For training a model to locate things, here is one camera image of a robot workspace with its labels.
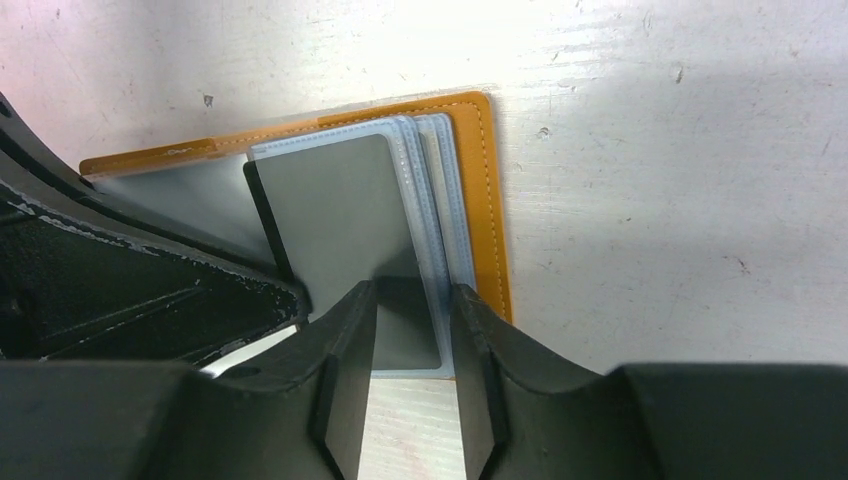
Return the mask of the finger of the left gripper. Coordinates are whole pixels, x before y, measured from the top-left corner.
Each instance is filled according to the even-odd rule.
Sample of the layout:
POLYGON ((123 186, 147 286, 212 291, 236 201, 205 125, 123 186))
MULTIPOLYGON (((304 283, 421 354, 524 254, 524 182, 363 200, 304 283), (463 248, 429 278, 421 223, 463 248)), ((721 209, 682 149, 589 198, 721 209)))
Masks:
POLYGON ((206 365, 306 322, 232 249, 98 193, 1 104, 1 356, 206 365))

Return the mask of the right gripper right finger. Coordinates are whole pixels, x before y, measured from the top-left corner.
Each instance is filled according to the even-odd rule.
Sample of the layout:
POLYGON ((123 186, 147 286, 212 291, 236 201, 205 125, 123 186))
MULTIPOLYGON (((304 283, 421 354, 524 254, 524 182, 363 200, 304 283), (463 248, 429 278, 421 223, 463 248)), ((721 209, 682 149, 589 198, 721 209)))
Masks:
POLYGON ((751 363, 579 366, 452 289, 470 479, 843 479, 847 370, 751 363))

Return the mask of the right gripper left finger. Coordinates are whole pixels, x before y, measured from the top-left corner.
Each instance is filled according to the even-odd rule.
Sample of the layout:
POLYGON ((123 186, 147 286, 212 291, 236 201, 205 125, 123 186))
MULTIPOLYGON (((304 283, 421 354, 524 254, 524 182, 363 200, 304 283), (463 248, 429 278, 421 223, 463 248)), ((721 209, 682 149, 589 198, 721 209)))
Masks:
POLYGON ((354 479, 377 288, 212 377, 165 362, 7 361, 5 479, 354 479))

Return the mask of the grey credit card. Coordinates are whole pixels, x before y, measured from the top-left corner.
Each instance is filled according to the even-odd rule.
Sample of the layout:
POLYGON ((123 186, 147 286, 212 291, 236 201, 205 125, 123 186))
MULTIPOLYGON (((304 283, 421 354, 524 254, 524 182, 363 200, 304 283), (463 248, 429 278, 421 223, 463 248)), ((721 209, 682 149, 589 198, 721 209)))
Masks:
POLYGON ((447 367, 445 265, 405 141, 387 122, 269 141, 252 147, 245 173, 314 315, 355 286, 372 287, 374 372, 439 376, 447 367))

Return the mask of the yellow leather card holder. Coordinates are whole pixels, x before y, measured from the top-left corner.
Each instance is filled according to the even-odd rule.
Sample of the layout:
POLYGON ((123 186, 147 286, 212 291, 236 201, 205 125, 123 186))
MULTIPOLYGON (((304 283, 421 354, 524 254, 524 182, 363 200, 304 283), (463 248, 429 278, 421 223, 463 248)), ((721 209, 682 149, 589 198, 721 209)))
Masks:
POLYGON ((467 91, 403 101, 311 120, 268 126, 84 160, 81 175, 101 193, 157 213, 305 286, 280 257, 262 220, 262 194, 245 167, 255 145, 345 127, 387 122, 406 134, 419 204, 433 226, 432 246, 443 256, 447 367, 450 378, 450 290, 465 284, 504 319, 513 316, 493 111, 488 97, 467 91))

